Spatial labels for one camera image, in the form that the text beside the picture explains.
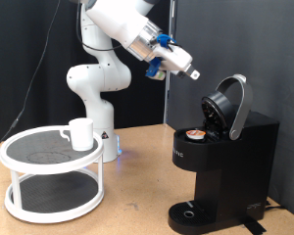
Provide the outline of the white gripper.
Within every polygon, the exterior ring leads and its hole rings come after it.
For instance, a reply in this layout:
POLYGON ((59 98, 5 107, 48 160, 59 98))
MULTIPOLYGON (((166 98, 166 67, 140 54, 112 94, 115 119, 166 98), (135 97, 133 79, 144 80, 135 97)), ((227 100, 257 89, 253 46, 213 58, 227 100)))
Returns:
POLYGON ((191 55, 179 46, 172 45, 167 49, 157 45, 153 54, 158 59, 157 66, 161 71, 179 71, 177 73, 179 78, 185 78, 186 74, 193 80, 200 77, 200 73, 191 65, 193 60, 191 55))

